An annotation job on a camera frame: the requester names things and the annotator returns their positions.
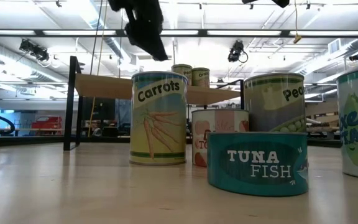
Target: white ceiling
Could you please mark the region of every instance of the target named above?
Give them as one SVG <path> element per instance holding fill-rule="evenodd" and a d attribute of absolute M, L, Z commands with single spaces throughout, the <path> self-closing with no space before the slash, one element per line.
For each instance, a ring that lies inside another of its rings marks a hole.
<path fill-rule="evenodd" d="M 60 1 L 63 7 L 57 7 L 51 0 L 0 0 L 0 29 L 89 29 L 81 13 L 72 2 L 81 4 L 89 0 Z M 276 6 L 270 0 L 259 0 L 254 3 L 253 10 L 249 5 L 241 4 L 241 0 L 166 0 L 160 1 L 164 15 L 165 29 L 294 29 L 296 12 L 291 5 L 284 9 Z M 306 5 L 298 6 L 299 29 L 342 29 L 358 30 L 358 0 L 346 1 L 317 1 L 312 3 L 309 10 Z M 99 11 L 101 1 L 94 1 Z M 105 7 L 102 7 L 104 18 Z M 107 8 L 106 25 L 109 29 L 121 29 L 121 13 Z M 90 72 L 93 38 L 79 38 L 76 51 L 75 38 L 29 38 L 32 42 L 48 48 L 51 58 L 55 55 L 58 60 L 52 62 L 48 69 L 68 76 L 68 64 L 71 55 L 76 55 L 80 62 L 85 63 L 83 73 Z M 0 37 L 0 46 L 19 55 L 21 38 Z M 132 46 L 127 38 L 116 39 L 128 53 L 139 56 L 135 67 L 117 67 L 117 57 L 106 45 L 103 45 L 101 55 L 101 75 L 131 76 L 139 66 L 144 70 L 169 70 L 173 60 L 154 62 L 147 53 Z M 173 55 L 172 38 L 162 38 L 168 55 Z M 240 63 L 229 63 L 227 55 L 237 38 L 175 38 L 176 63 L 187 63 L 195 67 L 208 67 L 211 70 L 212 81 L 226 77 L 225 81 L 247 78 L 261 73 L 290 71 L 327 50 L 327 44 L 334 39 L 307 39 L 297 44 L 293 39 L 272 38 L 242 38 L 249 60 L 241 67 Z M 101 39 L 96 41 L 95 58 L 99 58 Z M 98 60 L 93 62 L 93 74 L 97 73 Z M 344 70 L 342 62 L 336 62 L 318 72 L 332 75 L 340 69 Z"/>

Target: blue can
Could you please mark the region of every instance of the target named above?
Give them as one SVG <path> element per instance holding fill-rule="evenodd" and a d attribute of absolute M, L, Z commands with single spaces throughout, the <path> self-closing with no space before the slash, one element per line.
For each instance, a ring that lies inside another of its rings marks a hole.
<path fill-rule="evenodd" d="M 208 182 L 259 196 L 308 191 L 306 133 L 209 133 Z"/>

